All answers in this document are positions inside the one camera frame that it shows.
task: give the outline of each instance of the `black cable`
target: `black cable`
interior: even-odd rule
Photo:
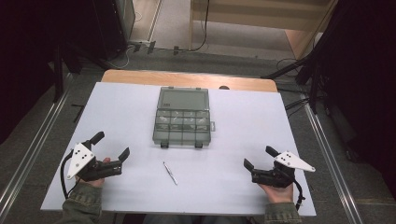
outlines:
[[[276,63],[276,70],[277,70],[277,71],[279,71],[279,64],[280,64],[281,62],[283,62],[283,61],[286,61],[286,60],[294,60],[295,62],[297,62],[297,60],[296,60],[296,59],[293,59],[293,58],[285,58],[285,59],[282,59],[282,60],[280,60],[280,61],[278,61],[278,62]]]
[[[305,102],[302,106],[300,106],[298,109],[294,110],[291,114],[288,115],[288,119],[291,117],[291,115],[297,113],[299,110],[301,110],[308,102]]]
[[[308,101],[309,101],[309,97],[308,97],[308,98],[304,98],[304,99],[302,99],[302,100],[298,100],[298,101],[293,102],[293,103],[291,103],[291,104],[289,104],[289,105],[286,105],[286,106],[285,106],[285,109],[286,109],[286,110],[292,109],[293,107],[299,105],[300,103],[305,103],[305,102],[308,102]]]
[[[173,52],[175,52],[175,51],[177,51],[177,52],[194,52],[194,51],[199,50],[206,42],[206,37],[207,37],[207,15],[209,14],[209,3],[210,3],[210,0],[207,0],[206,15],[205,15],[205,30],[204,30],[205,37],[204,37],[204,41],[202,42],[200,47],[198,47],[196,49],[161,49],[161,48],[153,48],[153,49],[169,50],[169,51],[173,51]]]
[[[308,94],[306,91],[293,91],[293,90],[287,90],[283,88],[277,88],[279,91],[290,91],[290,92],[297,92],[297,93],[303,93],[303,94]]]
[[[78,178],[78,181],[76,181],[75,186],[74,186],[73,188],[71,188],[71,189],[69,190],[69,192],[67,192],[67,197],[70,195],[70,193],[72,192],[72,190],[76,188],[76,185],[79,183],[80,180],[81,180],[81,178]]]
[[[286,66],[286,67],[280,69],[279,71],[274,72],[273,74],[266,75],[266,76],[262,76],[262,77],[260,77],[260,78],[264,78],[264,79],[275,79],[275,78],[277,78],[277,77],[280,77],[280,76],[282,76],[282,75],[288,73],[289,71],[291,71],[291,70],[293,70],[293,69],[296,69],[297,67],[299,67],[299,66],[301,66],[301,65],[306,64],[306,63],[308,62],[308,60],[309,60],[309,56],[310,56],[310,55],[307,55],[307,56],[303,57],[302,59],[296,61],[295,63],[289,64],[288,66]]]
[[[294,184],[296,184],[296,187],[297,187],[297,189],[299,191],[299,195],[298,195],[298,199],[297,199],[297,203],[296,203],[296,209],[298,211],[298,209],[300,208],[301,203],[303,202],[303,200],[305,200],[305,197],[303,196],[303,189],[301,188],[300,184],[297,182],[295,177],[289,176],[288,174],[286,174],[285,172],[281,171],[278,168],[275,168],[274,171],[279,172],[281,175],[286,177],[288,180],[291,180]]]
[[[62,191],[64,192],[64,198],[65,199],[68,199],[69,196],[68,196],[68,193],[66,191],[66,185],[64,184],[64,165],[66,164],[66,162],[68,160],[70,160],[70,158],[72,158],[72,156],[73,156],[73,150],[70,151],[70,153],[64,158],[64,160],[62,161],[62,164],[61,164],[61,172],[60,172],[60,174],[61,174],[61,184],[62,184]]]
[[[298,211],[301,203],[303,202],[303,200],[305,200],[305,197],[303,196],[303,189],[301,188],[300,184],[297,182],[297,180],[295,178],[293,178],[293,182],[294,182],[294,184],[296,184],[296,187],[297,187],[298,191],[300,192],[298,195],[297,203],[296,203],[296,209]]]

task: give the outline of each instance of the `cable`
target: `cable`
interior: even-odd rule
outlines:
[[[297,190],[299,191],[298,200],[296,203],[296,209],[298,211],[301,203],[303,202],[303,200],[305,200],[305,197],[303,196],[303,189],[301,188],[300,184],[297,182],[294,176],[289,176],[288,174],[286,174],[285,172],[281,171],[278,168],[275,168],[274,171],[278,171],[281,175],[285,176],[287,179],[291,180],[294,184],[296,184]]]
[[[70,151],[70,153],[64,158],[64,160],[62,161],[62,164],[61,164],[61,172],[60,172],[60,174],[61,174],[61,185],[62,185],[62,191],[64,192],[64,198],[65,199],[68,199],[69,195],[68,195],[68,193],[66,191],[66,185],[64,184],[64,166],[66,165],[66,162],[68,160],[70,160],[70,158],[72,158],[72,156],[73,156],[73,150]]]
[[[288,115],[288,119],[291,117],[291,115],[297,113],[299,110],[301,110],[308,102],[305,102],[303,105],[301,105],[298,109],[294,110],[291,114]]]
[[[290,92],[297,92],[297,93],[302,93],[302,94],[308,94],[306,91],[293,91],[293,90],[287,90],[283,88],[277,88],[279,91],[290,91]]]
[[[206,15],[207,15],[208,13],[209,13],[209,8],[206,9]],[[203,17],[203,10],[202,10],[202,8],[200,8],[200,15],[201,15],[201,18],[202,18],[202,17]],[[201,20],[201,18],[200,18],[201,30],[202,30],[202,32],[203,32],[204,34],[206,34],[206,28],[204,28],[203,20]],[[206,45],[207,45],[207,48],[206,48],[205,50],[203,50],[203,52],[206,52],[206,51],[209,49],[209,44],[206,43]]]
[[[297,68],[300,67],[300,66],[302,66],[302,65],[305,65],[306,62],[309,61],[309,58],[310,58],[311,54],[314,52],[314,48],[315,48],[315,39],[314,39],[314,41],[313,41],[313,48],[311,49],[311,51],[310,51],[305,57],[303,57],[303,58],[300,59],[300,60],[291,59],[291,60],[295,60],[296,62],[295,62],[295,63],[292,63],[292,64],[289,64],[288,66],[285,66],[284,68],[282,68],[281,70],[279,70],[279,69],[277,69],[278,64],[279,64],[280,62],[284,61],[284,60],[287,60],[287,59],[282,59],[282,60],[280,60],[280,61],[276,64],[276,69],[277,69],[276,72],[274,72],[274,73],[272,73],[272,74],[270,74],[270,75],[261,76],[260,78],[264,78],[264,79],[275,79],[275,78],[277,78],[277,77],[281,77],[281,76],[283,76],[283,75],[286,75],[286,73],[288,73],[289,71],[291,71],[291,70],[293,70],[293,69],[296,70],[297,73],[300,73],[300,72],[297,70]]]
[[[277,71],[279,71],[279,64],[281,63],[281,62],[283,62],[283,61],[286,61],[286,60],[294,60],[295,62],[297,62],[297,60],[296,59],[293,59],[293,58],[285,58],[285,59],[282,59],[282,60],[280,60],[279,62],[277,62],[276,63],[276,70]]]
[[[204,35],[205,35],[205,37],[204,37],[204,41],[202,42],[202,44],[201,44],[200,47],[198,47],[198,48],[196,48],[196,49],[161,49],[161,48],[153,48],[153,49],[170,50],[170,51],[173,51],[173,52],[175,52],[175,51],[178,51],[178,52],[194,52],[194,51],[199,50],[199,49],[205,44],[206,38],[207,38],[207,15],[209,14],[209,4],[210,4],[210,0],[207,0],[206,15],[205,15],[205,30],[204,30]],[[139,46],[144,46],[144,47],[146,46],[146,45],[141,44],[141,43],[140,43],[140,44],[138,44],[138,43],[131,43],[131,45],[132,45],[132,46],[139,45]]]
[[[76,185],[79,183],[80,180],[81,180],[81,178],[78,178],[78,181],[76,181],[75,186],[74,186],[73,188],[71,188],[71,189],[69,190],[69,192],[67,192],[67,197],[70,195],[70,193],[72,192],[72,190],[76,188]]]
[[[298,100],[298,101],[293,102],[293,103],[291,103],[291,104],[289,104],[289,105],[286,105],[286,106],[285,106],[285,109],[286,109],[286,110],[292,109],[293,107],[295,107],[295,106],[297,106],[297,105],[299,105],[299,104],[301,104],[301,103],[308,102],[308,101],[309,101],[309,97],[308,97],[308,98],[301,99],[301,100]]]
[[[126,58],[127,58],[127,62],[126,62],[125,65],[123,65],[123,66],[116,66],[115,64],[113,64],[113,63],[111,63],[111,62],[107,62],[107,63],[109,63],[111,66],[113,66],[113,67],[115,67],[115,68],[124,68],[124,67],[126,67],[126,66],[129,64],[128,51],[129,51],[130,49],[134,49],[134,47],[133,47],[133,48],[128,48],[128,49],[125,51],[125,55],[126,55]]]
[[[134,21],[140,21],[140,20],[142,20],[143,16],[142,16],[142,14],[140,14],[140,12],[135,12],[134,14],[139,14],[139,15],[140,15],[140,18],[139,18],[139,19],[134,19]]]
[[[202,20],[202,18],[204,17],[203,16],[203,9],[202,9],[202,4],[201,4],[201,2],[202,2],[202,0],[200,0],[200,23],[201,23],[201,29],[202,29],[202,32],[203,33],[205,33],[205,28],[204,28],[204,24],[203,24],[203,20]]]

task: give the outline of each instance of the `floor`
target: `floor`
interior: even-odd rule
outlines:
[[[178,2],[178,6],[183,7],[184,2],[188,1]],[[150,3],[151,7],[139,3]],[[240,28],[255,34],[254,37],[250,37],[252,39],[265,36],[263,42],[256,45],[260,41],[250,41],[252,39],[246,41],[245,37],[233,31],[235,28],[211,24],[208,26],[210,27],[207,39],[209,45],[206,49],[203,48],[203,52],[180,52],[174,55],[172,50],[163,50],[162,48],[172,49],[173,46],[180,46],[180,48],[187,46],[186,39],[180,35],[184,30],[180,28],[180,32],[175,32],[177,26],[174,27],[176,21],[182,20],[166,14],[166,9],[175,8],[173,4],[176,3],[176,0],[162,0],[161,3],[156,0],[134,0],[135,11],[139,12],[142,17],[139,20],[139,15],[136,13],[137,22],[134,26],[133,41],[149,43],[155,40],[157,48],[151,53],[148,52],[148,48],[142,48],[139,51],[130,50],[113,60],[112,63],[123,66],[126,70],[161,70],[259,77],[272,74],[277,69],[293,62],[293,60],[283,60],[290,58],[292,53],[284,32],[277,29],[259,31],[256,28],[250,30],[251,27],[237,27],[237,30]],[[158,15],[156,22],[153,23],[152,19],[147,20],[147,25],[139,28],[138,24],[143,23],[143,18],[148,15],[147,11],[151,11],[152,18],[155,14]],[[146,27],[146,31],[138,32],[139,29],[144,30],[142,27]],[[199,31],[200,24],[195,24],[194,29]],[[224,34],[224,30],[230,29],[230,32],[234,33],[223,36],[229,38],[228,40],[222,43],[216,40],[217,30],[221,30]],[[200,43],[199,32],[195,33],[197,36],[194,38],[196,40],[194,45],[198,45]],[[84,65],[81,74],[70,74],[65,77],[66,95],[62,104],[54,105],[51,102],[53,89],[50,89],[21,121],[8,140],[0,145],[2,167],[7,167],[0,174],[0,179],[2,179],[0,187],[9,188],[9,183],[14,181],[14,177],[21,182],[20,186],[13,189],[16,194],[10,199],[10,204],[1,203],[0,223],[51,223],[60,217],[59,212],[40,211],[40,206],[46,195],[48,184],[52,178],[57,178],[52,171],[58,167],[65,147],[76,128],[80,108],[86,104],[94,83],[100,81],[104,73],[97,65],[84,59],[81,61]],[[276,78],[276,85],[285,105],[300,100],[304,94],[299,91],[302,89],[306,91],[305,88],[309,88],[309,85],[301,87],[294,83],[293,78],[296,73],[297,71],[290,71]],[[48,117],[49,111],[57,106],[59,111],[54,114],[54,117]],[[318,114],[315,116],[312,116],[309,108],[304,105],[289,110],[288,115],[301,157],[304,160],[310,160],[317,168],[315,173],[306,174],[306,178],[318,215],[304,217],[304,223],[396,223],[394,213],[396,203],[391,198],[380,173],[367,163],[353,163],[347,159],[345,145],[331,119],[326,116],[321,102],[318,102]],[[48,118],[53,118],[53,120],[46,123],[45,127],[48,132],[42,133],[41,125],[43,120],[48,120]],[[324,135],[314,130],[313,127],[317,124],[315,120],[319,121]],[[43,134],[42,138],[36,135],[40,132]],[[328,149],[331,152],[330,156],[327,155]],[[336,168],[341,174],[341,182],[345,183],[346,188],[339,188],[337,176],[334,176],[332,171],[334,161],[329,162],[329,158],[335,160]],[[16,175],[19,170],[27,172],[24,175]],[[358,215],[350,214],[343,204],[345,195],[351,196]],[[104,212],[100,223],[121,223],[121,217],[122,215],[114,216],[112,213]],[[262,223],[262,217],[257,217],[257,220]]]

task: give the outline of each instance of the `table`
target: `table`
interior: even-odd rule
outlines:
[[[207,0],[191,0],[190,49],[193,21],[204,21]],[[210,0],[208,21],[285,29],[296,59],[304,56],[323,32],[337,0]]]
[[[209,102],[211,119],[217,129],[208,147],[164,149],[151,140],[160,88],[172,80],[173,84],[184,83],[181,87],[198,87],[197,83],[203,84],[200,87],[215,87],[209,89]],[[219,85],[252,90],[262,88],[256,85],[263,85],[272,92],[217,90]],[[92,148],[98,160],[117,158],[126,147],[131,149],[130,158],[123,164],[123,174],[106,180],[105,211],[263,215],[268,200],[262,189],[251,183],[250,173],[243,166],[244,158],[259,169],[270,170],[274,160],[264,151],[267,145],[298,155],[280,94],[275,89],[272,80],[263,79],[107,71],[102,82],[96,83],[68,148],[104,131],[105,138]],[[177,186],[166,173],[163,161],[172,170]],[[296,171],[296,178],[306,198],[300,214],[314,216],[304,172]],[[68,189],[73,182],[66,181]],[[58,170],[41,209],[60,210],[63,201]]]

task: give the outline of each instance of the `black curtain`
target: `black curtain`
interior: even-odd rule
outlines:
[[[356,136],[347,145],[382,173],[396,198],[396,3],[340,0],[346,14],[316,60],[320,84]]]
[[[59,1],[0,2],[0,144],[54,83],[48,63],[62,29]]]

